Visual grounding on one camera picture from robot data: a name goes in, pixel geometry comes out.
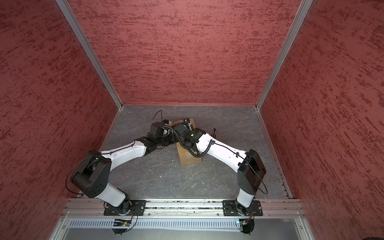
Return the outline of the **brown cardboard express box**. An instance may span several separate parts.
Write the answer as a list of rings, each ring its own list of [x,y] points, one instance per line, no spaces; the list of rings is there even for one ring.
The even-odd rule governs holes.
[[[184,120],[179,120],[172,123],[172,127],[175,127],[177,124],[183,124],[185,123]],[[196,127],[195,122],[193,119],[189,119],[190,124],[193,128]],[[182,147],[182,144],[180,142],[177,143],[177,150],[180,158],[180,164],[182,167],[192,165],[192,164],[199,164],[202,162],[202,158],[195,158],[187,149]]]

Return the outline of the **red handled box cutter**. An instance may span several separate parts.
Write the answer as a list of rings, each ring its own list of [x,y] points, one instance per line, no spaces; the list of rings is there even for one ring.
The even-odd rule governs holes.
[[[213,137],[213,138],[216,138],[216,131],[217,131],[216,128],[214,128],[214,129],[213,129],[213,132],[212,132],[212,137]]]

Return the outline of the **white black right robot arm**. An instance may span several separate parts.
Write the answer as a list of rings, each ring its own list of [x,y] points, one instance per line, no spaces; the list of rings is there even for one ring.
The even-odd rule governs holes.
[[[237,173],[239,193],[236,204],[239,209],[248,209],[263,182],[267,170],[260,155],[250,149],[242,151],[228,146],[212,137],[199,128],[188,128],[186,124],[176,124],[173,127],[165,126],[168,132],[193,157],[201,158],[210,155],[229,166]]]

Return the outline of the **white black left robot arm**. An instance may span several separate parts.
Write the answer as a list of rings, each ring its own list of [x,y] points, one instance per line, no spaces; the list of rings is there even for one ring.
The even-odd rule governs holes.
[[[141,158],[157,150],[178,142],[172,126],[155,122],[146,136],[132,143],[102,152],[89,151],[76,165],[70,181],[88,198],[97,198],[113,209],[117,215],[131,212],[130,197],[109,183],[110,172],[133,159]]]

